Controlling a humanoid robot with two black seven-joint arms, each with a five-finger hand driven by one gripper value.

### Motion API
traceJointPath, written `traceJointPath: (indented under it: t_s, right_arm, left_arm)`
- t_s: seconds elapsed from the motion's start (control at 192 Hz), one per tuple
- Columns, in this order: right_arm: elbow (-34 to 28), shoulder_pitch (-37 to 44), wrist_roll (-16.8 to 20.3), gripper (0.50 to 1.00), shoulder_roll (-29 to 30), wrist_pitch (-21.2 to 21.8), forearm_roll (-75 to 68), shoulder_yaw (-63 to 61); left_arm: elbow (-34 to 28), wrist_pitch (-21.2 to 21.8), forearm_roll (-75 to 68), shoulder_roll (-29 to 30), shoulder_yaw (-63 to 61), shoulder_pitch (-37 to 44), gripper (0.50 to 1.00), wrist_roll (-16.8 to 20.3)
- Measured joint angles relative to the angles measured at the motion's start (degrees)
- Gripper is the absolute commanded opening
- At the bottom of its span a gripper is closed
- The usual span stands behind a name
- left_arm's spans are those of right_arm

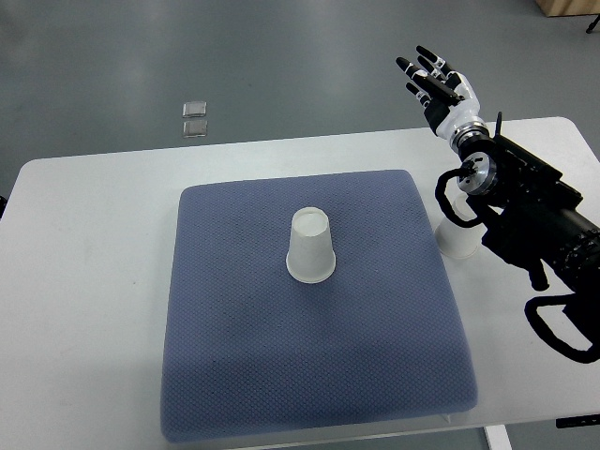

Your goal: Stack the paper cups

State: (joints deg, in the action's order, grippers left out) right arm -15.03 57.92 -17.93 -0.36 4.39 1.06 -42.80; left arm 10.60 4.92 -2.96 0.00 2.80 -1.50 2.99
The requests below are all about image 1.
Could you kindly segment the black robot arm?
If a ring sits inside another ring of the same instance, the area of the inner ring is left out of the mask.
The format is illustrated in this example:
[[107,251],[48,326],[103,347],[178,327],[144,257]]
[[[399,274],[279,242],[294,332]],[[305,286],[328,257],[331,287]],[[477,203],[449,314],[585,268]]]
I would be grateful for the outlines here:
[[562,173],[505,138],[470,124],[451,145],[462,163],[486,162],[479,181],[468,181],[468,204],[487,229],[483,244],[528,272],[537,291],[548,288],[545,269],[574,293],[599,292],[599,227],[577,208],[581,194]]

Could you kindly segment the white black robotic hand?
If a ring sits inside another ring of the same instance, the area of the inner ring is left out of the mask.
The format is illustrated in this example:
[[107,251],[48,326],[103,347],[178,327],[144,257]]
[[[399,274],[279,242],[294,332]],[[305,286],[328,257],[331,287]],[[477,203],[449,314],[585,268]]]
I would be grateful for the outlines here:
[[423,108],[435,136],[455,152],[471,138],[488,137],[487,125],[479,116],[479,100],[467,77],[431,50],[418,46],[416,51],[415,63],[399,56],[396,64],[408,77],[406,88]]

